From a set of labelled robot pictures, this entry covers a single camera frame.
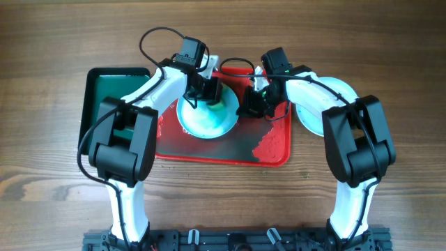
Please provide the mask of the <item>green yellow sponge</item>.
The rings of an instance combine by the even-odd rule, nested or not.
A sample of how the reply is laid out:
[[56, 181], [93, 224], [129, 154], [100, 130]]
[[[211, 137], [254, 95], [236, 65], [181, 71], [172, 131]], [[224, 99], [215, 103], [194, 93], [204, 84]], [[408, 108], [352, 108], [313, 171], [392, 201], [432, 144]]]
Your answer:
[[210, 102], [207, 104], [207, 106], [211, 110], [219, 110], [219, 109], [224, 109], [226, 107], [223, 100], [220, 100], [218, 102]]

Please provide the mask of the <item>white plate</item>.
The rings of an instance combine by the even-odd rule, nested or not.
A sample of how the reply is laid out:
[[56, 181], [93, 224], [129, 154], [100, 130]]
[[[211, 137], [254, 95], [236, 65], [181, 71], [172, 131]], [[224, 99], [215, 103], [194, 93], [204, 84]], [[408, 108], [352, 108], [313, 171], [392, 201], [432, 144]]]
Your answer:
[[228, 133], [238, 121], [238, 97], [231, 88], [222, 84], [220, 100], [224, 101], [226, 107], [211, 110], [204, 101], [199, 101], [194, 109], [188, 100], [180, 98], [176, 113], [183, 130], [201, 139], [214, 139]]
[[[340, 89], [339, 92], [345, 99], [347, 99], [347, 101], [349, 101], [349, 103], [352, 103], [355, 101], [356, 98], [359, 98], [354, 89], [343, 80], [334, 77], [320, 77], [319, 79], [323, 84], [332, 89]], [[306, 129], [318, 136], [323, 136], [322, 119], [318, 119], [316, 115], [313, 115], [307, 108], [302, 105], [296, 104], [295, 110], [298, 118], [300, 119], [300, 122], [303, 124], [304, 127], [306, 127]]]

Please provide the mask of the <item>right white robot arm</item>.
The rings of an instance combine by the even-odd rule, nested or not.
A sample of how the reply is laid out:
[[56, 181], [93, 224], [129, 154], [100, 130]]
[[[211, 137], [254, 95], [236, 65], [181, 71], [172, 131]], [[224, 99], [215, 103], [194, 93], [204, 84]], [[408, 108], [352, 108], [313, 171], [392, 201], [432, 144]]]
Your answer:
[[328, 167], [337, 180], [327, 248], [363, 244], [374, 190], [397, 155], [380, 100], [361, 98], [346, 82], [319, 77], [307, 66], [293, 66], [280, 47], [267, 51], [261, 62], [249, 74], [254, 84], [245, 89], [236, 113], [272, 118], [283, 102], [296, 106], [301, 123], [323, 136]]

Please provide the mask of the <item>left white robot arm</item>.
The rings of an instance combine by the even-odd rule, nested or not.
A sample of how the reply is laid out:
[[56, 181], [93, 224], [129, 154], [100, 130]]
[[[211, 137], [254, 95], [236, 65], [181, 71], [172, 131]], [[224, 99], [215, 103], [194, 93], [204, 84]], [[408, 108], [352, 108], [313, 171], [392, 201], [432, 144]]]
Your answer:
[[94, 181], [104, 184], [111, 199], [113, 225], [103, 245], [139, 250], [150, 223], [144, 209], [143, 182], [155, 159], [158, 119], [177, 99], [192, 108], [213, 104], [221, 88], [211, 82], [215, 70], [207, 46], [184, 37], [181, 51], [157, 63], [147, 83], [122, 98], [106, 97], [96, 122], [86, 131], [78, 151], [89, 150]]

